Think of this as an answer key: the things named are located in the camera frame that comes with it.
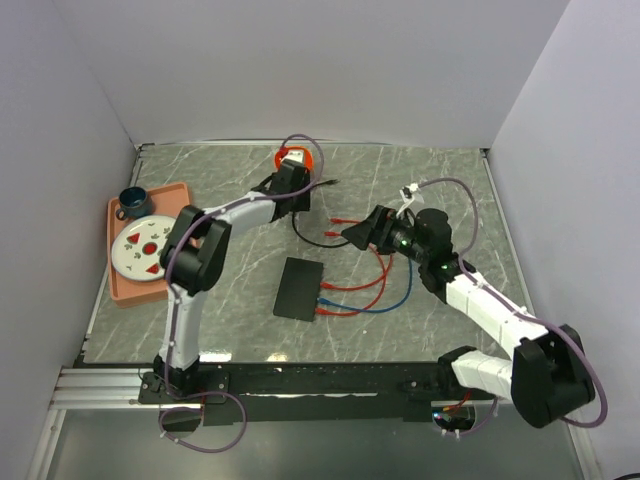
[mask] marble tabletop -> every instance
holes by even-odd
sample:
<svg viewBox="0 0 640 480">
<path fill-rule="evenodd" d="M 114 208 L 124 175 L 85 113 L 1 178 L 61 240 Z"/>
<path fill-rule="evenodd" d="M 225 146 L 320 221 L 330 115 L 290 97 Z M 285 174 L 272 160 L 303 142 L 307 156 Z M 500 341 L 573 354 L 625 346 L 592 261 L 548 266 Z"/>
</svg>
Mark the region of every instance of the marble tabletop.
<svg viewBox="0 0 640 480">
<path fill-rule="evenodd" d="M 145 146 L 137 184 L 151 188 L 184 181 L 194 204 L 212 207 L 233 200 L 274 169 L 274 145 Z M 324 179 L 339 179 L 312 194 L 311 211 L 299 215 L 299 228 L 320 243 L 330 217 L 364 218 L 376 204 L 399 207 L 400 187 L 424 179 L 453 176 L 473 190 L 480 210 L 476 246 L 468 254 L 495 287 L 522 305 L 524 293 L 496 199 L 480 152 L 475 149 L 431 149 L 378 145 L 324 146 Z M 472 210 L 464 192 L 453 184 L 423 191 L 428 206 L 445 210 L 454 245 L 470 239 Z M 300 241 L 288 218 L 262 226 L 233 240 L 225 269 L 205 303 L 200 349 L 214 358 L 233 361 L 428 361 L 462 345 L 503 355 L 500 347 L 471 320 L 442 304 L 420 283 L 414 269 L 408 301 L 383 314 L 354 317 L 316 315 L 303 322 L 272 314 L 280 276 L 288 256 L 323 262 L 324 280 L 359 285 L 377 278 L 380 266 L 371 252 L 353 246 L 320 249 Z M 408 262 L 396 256 L 380 308 L 405 294 Z M 352 306 L 364 306 L 377 287 L 358 292 L 322 291 Z M 167 302 L 118 308 L 108 286 L 100 292 L 98 309 L 85 345 L 85 361 L 148 362 L 162 340 Z"/>
</svg>

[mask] black base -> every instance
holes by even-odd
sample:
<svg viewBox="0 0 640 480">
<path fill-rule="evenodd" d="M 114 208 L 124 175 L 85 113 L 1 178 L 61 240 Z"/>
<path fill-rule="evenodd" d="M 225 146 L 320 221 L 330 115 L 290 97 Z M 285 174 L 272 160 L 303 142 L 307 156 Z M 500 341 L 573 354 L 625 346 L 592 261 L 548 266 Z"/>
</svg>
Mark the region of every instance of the black base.
<svg viewBox="0 0 640 480">
<path fill-rule="evenodd" d="M 201 363 L 195 392 L 224 390 L 238 396 L 251 421 L 402 418 L 432 421 L 431 402 L 461 399 L 466 389 L 442 382 L 443 367 L 420 363 Z M 491 395 L 474 390 L 473 400 Z M 193 403 L 166 393 L 157 374 L 143 377 L 142 404 Z M 238 406 L 209 396 L 204 425 L 242 419 Z"/>
</svg>

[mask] white wall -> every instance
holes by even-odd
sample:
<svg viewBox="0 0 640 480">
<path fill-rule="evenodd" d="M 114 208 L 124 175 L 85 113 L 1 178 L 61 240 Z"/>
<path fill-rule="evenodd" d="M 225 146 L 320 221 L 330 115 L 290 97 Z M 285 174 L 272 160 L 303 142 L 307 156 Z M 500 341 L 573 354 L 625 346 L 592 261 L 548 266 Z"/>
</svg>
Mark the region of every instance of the white wall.
<svg viewBox="0 0 640 480">
<path fill-rule="evenodd" d="M 490 158 L 536 309 L 580 331 L 609 394 L 604 478 L 640 471 L 639 132 L 640 2 L 573 0 Z"/>
<path fill-rule="evenodd" d="M 26 474 L 134 150 L 50 1 L 0 2 L 0 477 Z"/>
<path fill-rule="evenodd" d="M 134 142 L 494 140 L 568 0 L 54 0 Z"/>
</svg>

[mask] cable connector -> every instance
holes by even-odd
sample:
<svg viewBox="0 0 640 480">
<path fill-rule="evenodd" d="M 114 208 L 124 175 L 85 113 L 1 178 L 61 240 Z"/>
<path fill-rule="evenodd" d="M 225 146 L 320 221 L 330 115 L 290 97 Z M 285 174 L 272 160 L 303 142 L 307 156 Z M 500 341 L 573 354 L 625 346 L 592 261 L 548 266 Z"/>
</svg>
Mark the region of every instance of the cable connector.
<svg viewBox="0 0 640 480">
<path fill-rule="evenodd" d="M 424 198 L 418 192 L 420 191 L 420 187 L 417 183 L 412 183 L 400 189 L 400 197 L 404 202 L 402 206 L 398 209 L 396 216 L 400 216 L 402 212 L 404 212 L 407 208 L 409 208 L 413 203 L 418 202 L 424 204 Z"/>
</svg>

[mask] orange tray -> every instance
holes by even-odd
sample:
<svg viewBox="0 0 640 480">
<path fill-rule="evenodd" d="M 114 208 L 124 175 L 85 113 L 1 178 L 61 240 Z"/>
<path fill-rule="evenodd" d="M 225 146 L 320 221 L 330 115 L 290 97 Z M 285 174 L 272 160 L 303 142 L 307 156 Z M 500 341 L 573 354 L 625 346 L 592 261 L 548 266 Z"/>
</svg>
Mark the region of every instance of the orange tray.
<svg viewBox="0 0 640 480">
<path fill-rule="evenodd" d="M 155 206 L 154 214 L 177 217 L 182 207 L 191 203 L 191 194 L 184 182 L 171 183 L 147 190 Z M 111 245 L 131 220 L 118 220 L 116 210 L 120 206 L 118 198 L 109 200 L 107 207 L 107 261 L 109 266 L 109 292 L 119 307 L 134 307 L 143 303 L 156 302 L 167 298 L 167 283 L 163 278 L 153 282 L 128 280 L 116 272 L 111 265 Z"/>
</svg>

